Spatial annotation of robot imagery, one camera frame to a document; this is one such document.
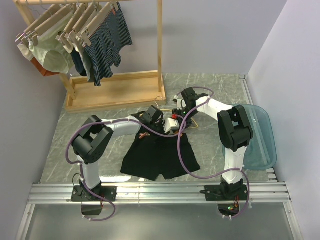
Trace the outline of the pink clothes peg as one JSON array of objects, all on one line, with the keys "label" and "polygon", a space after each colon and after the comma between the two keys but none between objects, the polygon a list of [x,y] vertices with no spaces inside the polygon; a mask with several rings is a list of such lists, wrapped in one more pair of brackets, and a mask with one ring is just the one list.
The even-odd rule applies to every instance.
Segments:
[{"label": "pink clothes peg", "polygon": [[145,133],[140,133],[140,134],[139,134],[139,138],[140,138],[140,139],[142,139],[142,138],[144,138],[144,137],[147,137],[147,136],[150,136],[150,134],[147,133],[147,132],[145,132]]}]

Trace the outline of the yellow wavy clip hanger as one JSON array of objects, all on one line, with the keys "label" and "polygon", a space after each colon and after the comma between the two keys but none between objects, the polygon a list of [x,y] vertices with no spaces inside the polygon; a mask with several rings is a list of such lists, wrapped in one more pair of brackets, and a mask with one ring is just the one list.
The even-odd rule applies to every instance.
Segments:
[{"label": "yellow wavy clip hanger", "polygon": [[[157,100],[158,98],[161,98],[161,100],[163,100],[163,97],[162,96],[157,96],[155,99],[154,99],[154,103],[156,104],[157,108],[160,109],[161,111],[165,111],[165,112],[172,112],[170,109],[165,109],[165,108],[160,108]],[[189,127],[190,129],[197,129],[199,127],[198,123],[191,117],[190,118],[191,120],[191,127]]]}]

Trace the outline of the black boxer underwear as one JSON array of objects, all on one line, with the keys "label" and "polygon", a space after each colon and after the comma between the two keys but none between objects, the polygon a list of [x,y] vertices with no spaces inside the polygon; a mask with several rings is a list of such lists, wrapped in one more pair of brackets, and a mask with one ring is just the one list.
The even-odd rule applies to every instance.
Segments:
[{"label": "black boxer underwear", "polygon": [[[143,133],[150,136],[140,139]],[[177,137],[158,136],[142,127],[123,158],[120,172],[150,181],[155,181],[159,175],[165,180],[186,175],[180,163],[177,143]]]}]

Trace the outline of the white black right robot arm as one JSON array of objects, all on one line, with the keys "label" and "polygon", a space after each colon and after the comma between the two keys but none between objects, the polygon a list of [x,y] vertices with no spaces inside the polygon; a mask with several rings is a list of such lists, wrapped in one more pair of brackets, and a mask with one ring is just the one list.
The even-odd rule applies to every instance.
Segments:
[{"label": "white black right robot arm", "polygon": [[226,200],[233,199],[243,186],[246,150],[254,136],[248,115],[242,105],[231,106],[206,93],[197,94],[192,87],[174,96],[177,109],[182,110],[182,125],[197,113],[203,113],[218,123],[219,138],[225,147],[224,171],[219,191]]}]

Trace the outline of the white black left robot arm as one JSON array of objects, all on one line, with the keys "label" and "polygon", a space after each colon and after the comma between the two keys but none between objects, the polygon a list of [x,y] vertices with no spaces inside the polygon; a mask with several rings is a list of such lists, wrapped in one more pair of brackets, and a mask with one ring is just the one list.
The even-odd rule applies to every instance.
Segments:
[{"label": "white black left robot arm", "polygon": [[90,116],[72,138],[70,145],[80,164],[80,186],[89,201],[96,201],[102,195],[98,160],[103,156],[112,138],[136,135],[143,126],[163,135],[164,114],[155,106],[125,118],[103,120]]}]

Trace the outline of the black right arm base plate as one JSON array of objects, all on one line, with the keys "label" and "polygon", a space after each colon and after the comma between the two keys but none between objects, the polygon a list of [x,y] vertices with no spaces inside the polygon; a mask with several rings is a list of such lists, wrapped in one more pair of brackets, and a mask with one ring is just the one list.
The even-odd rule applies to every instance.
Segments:
[{"label": "black right arm base plate", "polygon": [[200,193],[205,195],[207,202],[245,201],[248,197],[248,188],[246,185],[231,189],[221,185],[205,185],[204,190],[201,190]]}]

